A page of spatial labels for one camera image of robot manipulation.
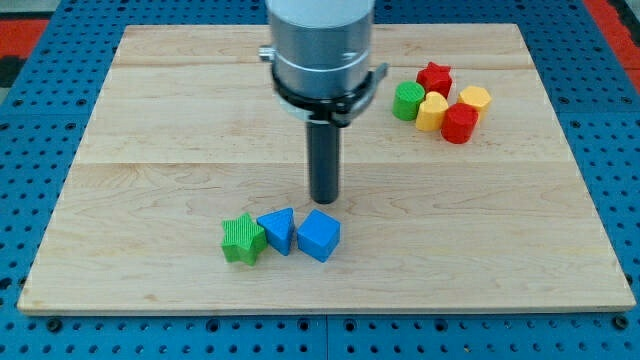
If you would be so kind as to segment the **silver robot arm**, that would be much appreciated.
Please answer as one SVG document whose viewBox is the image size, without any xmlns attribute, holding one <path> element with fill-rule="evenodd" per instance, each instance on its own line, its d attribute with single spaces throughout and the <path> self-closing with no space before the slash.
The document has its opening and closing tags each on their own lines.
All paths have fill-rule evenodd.
<svg viewBox="0 0 640 360">
<path fill-rule="evenodd" d="M 271 64 L 281 102 L 302 120 L 344 128 L 371 104 L 388 65 L 370 67 L 374 0 L 267 0 Z"/>
</svg>

